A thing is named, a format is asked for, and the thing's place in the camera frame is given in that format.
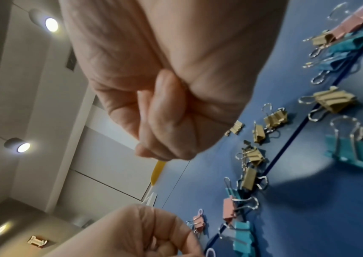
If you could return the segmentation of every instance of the human hand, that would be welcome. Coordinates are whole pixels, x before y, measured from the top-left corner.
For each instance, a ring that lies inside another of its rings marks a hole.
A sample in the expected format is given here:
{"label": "human hand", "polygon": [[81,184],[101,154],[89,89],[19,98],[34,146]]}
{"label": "human hand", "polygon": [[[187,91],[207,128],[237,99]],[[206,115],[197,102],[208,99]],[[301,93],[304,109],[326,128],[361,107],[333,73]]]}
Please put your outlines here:
{"label": "human hand", "polygon": [[184,257],[203,257],[196,236],[179,217],[132,205],[92,224],[46,257],[169,257],[177,250]]}
{"label": "human hand", "polygon": [[82,70],[136,154],[192,159],[252,96],[286,0],[60,0]]}

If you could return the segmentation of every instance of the hand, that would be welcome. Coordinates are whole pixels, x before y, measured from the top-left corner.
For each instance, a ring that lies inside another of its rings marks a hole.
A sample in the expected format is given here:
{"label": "hand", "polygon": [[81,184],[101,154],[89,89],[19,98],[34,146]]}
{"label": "hand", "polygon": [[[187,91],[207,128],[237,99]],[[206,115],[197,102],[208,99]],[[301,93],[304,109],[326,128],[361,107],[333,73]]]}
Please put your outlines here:
{"label": "hand", "polygon": [[169,257],[178,249],[184,257],[203,256],[193,231],[179,217],[133,205],[107,215],[46,257]]}
{"label": "hand", "polygon": [[250,100],[287,0],[61,0],[79,64],[136,154],[192,159]]}

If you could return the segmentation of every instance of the blue tabletop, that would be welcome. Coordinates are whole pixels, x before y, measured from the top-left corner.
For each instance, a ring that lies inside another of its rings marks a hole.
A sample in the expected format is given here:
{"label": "blue tabletop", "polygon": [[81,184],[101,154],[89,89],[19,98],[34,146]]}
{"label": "blue tabletop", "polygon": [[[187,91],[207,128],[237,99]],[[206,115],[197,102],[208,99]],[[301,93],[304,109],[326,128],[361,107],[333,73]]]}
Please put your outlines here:
{"label": "blue tabletop", "polygon": [[[342,114],[363,124],[363,57],[353,70],[339,87],[361,104]],[[363,256],[363,169],[324,156],[333,117],[307,123],[268,173],[252,217],[261,256]]]}

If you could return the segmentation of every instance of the yellow object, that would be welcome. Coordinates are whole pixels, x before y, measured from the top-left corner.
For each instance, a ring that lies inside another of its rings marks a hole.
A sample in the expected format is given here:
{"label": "yellow object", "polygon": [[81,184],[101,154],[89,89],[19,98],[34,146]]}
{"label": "yellow object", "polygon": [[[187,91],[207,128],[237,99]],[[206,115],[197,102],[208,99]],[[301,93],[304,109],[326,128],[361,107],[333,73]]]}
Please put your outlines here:
{"label": "yellow object", "polygon": [[152,176],[150,177],[150,183],[152,185],[155,185],[156,184],[156,181],[159,178],[160,173],[163,170],[165,164],[166,164],[165,161],[161,161],[161,160],[158,160],[157,161],[156,166],[153,169]]}

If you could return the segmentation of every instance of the black line on wall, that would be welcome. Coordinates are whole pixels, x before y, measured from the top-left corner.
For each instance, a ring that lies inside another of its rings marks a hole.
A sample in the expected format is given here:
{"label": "black line on wall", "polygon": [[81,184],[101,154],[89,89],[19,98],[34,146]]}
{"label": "black line on wall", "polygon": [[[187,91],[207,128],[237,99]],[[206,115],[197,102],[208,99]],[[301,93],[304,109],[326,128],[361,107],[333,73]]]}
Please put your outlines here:
{"label": "black line on wall", "polygon": [[71,169],[72,171],[75,171],[75,172],[77,172],[78,174],[81,174],[81,175],[83,175],[83,176],[85,176],[85,177],[87,177],[87,178],[89,178],[89,179],[92,179],[93,181],[95,181],[95,182],[98,182],[98,183],[100,183],[100,184],[102,184],[102,185],[105,185],[105,186],[107,186],[107,187],[109,187],[109,188],[112,188],[112,189],[114,189],[114,190],[116,190],[116,191],[118,191],[118,192],[121,192],[122,194],[125,194],[125,195],[127,195],[127,196],[130,196],[130,197],[132,197],[133,199],[136,199],[136,200],[138,200],[139,202],[142,202],[140,199],[137,199],[136,197],[134,197],[134,196],[131,196],[131,195],[129,195],[129,194],[127,194],[127,193],[125,193],[125,192],[122,192],[122,191],[120,191],[120,190],[118,190],[118,189],[116,189],[116,188],[113,188],[113,187],[111,187],[110,185],[107,185],[107,184],[105,184],[105,183],[102,183],[101,181],[99,181],[99,180],[96,180],[95,178],[92,178],[92,177],[90,177],[90,176],[87,176],[87,175],[85,175],[85,174],[82,174],[81,172],[79,172],[79,171],[76,171],[76,170],[74,170],[74,169]]}

